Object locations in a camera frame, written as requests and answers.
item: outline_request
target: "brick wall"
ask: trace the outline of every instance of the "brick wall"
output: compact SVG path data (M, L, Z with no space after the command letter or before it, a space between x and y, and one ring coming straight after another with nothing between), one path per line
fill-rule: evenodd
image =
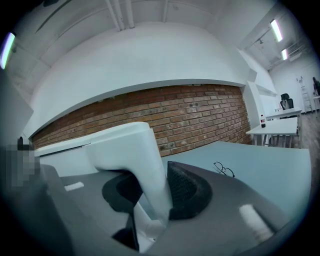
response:
M246 106L235 86L167 86L122 94L79 108L32 137L35 148L130 122L153 128L161 156L215 142L249 144Z

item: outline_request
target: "white table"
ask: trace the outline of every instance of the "white table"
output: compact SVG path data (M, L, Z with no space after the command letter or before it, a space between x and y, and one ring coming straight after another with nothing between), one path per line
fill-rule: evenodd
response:
M212 172L215 172L214 162L218 161L234 172L235 179L246 183L273 202L289 218L297 218L307 209L311 187L311 162L308 149L217 141L162 157L165 171L168 161Z
M298 107L289 108L289 109L281 109L277 112L267 114L265 116L266 120L272 120L272 119L280 119L280 118L286 118L291 116L298 116L298 136L299 136L299 148L302 148L302 118L301 118L301 109Z
M266 139L268 135L276 135L276 145L279 145L279 137L282 136L282 146L286 145L286 138L290 136L290 146L292 137L297 135L298 118L278 119L265 122L265 128L262 128L259 124L257 127L247 131L246 134L253 135L254 144L258 144L258 136L264 136L261 145L266 145Z
M318 118L317 104L316 104L316 101L317 101L317 100L320 100L320 96L313 97L314 109L315 109L315 118Z

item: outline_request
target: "white wall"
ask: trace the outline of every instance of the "white wall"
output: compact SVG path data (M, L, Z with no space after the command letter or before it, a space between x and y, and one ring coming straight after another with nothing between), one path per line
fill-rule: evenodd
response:
M289 94L293 99L295 107L305 111L305 106L301 94L300 86L297 82L297 78L302 77L310 98L311 108L315 109L313 101L314 83L312 77L320 80L320 64L318 57L314 54L302 55L300 58L290 62L289 60L283 61L280 65L276 66L270 75L274 81L274 86L278 92L276 102L281 101L281 94Z
M34 114L24 133L29 137L97 100L163 86L158 81L244 85L246 78L236 74L229 58L215 37L190 25L148 22L118 33L106 31L68 52L42 78L30 102Z
M277 91L274 86L274 82L269 75L269 72L257 61L254 57L252 57L250 54L240 50L239 51L242 57L246 60L249 67L256 71L256 78L255 83L265 88L266 90L270 91L270 94L276 94Z
M259 92L259 96L265 115L273 113L276 109L281 108L281 106L277 104L277 98L275 96L265 95L261 91Z
M256 72L255 79L252 82L255 83L258 93L255 94L255 100L258 102L258 106L262 106L260 109L260 115L266 116L269 113L275 111L278 108L276 104L277 90L275 89L274 82L269 72L247 52L239 51L242 57L245 59L249 67Z
M250 127L254 128L260 124L260 115L263 115L263 106L259 99L259 92L254 82L247 81L241 88L246 111L248 113Z
M33 110L0 70L0 148L14 145L20 138Z

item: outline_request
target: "person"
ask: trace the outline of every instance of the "person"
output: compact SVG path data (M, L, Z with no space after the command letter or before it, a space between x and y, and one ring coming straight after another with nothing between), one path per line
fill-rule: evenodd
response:
M314 92L313 94L318 94L318 96L320 96L320 82L318 80L316 80L315 77L312 78L313 79L313 88L314 88Z

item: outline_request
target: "plastic bottle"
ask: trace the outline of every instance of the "plastic bottle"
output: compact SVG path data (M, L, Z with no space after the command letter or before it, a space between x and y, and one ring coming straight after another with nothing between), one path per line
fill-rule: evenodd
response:
M265 128L266 127L266 119L264 118L263 114L260 117L260 122L261 122L261 127Z

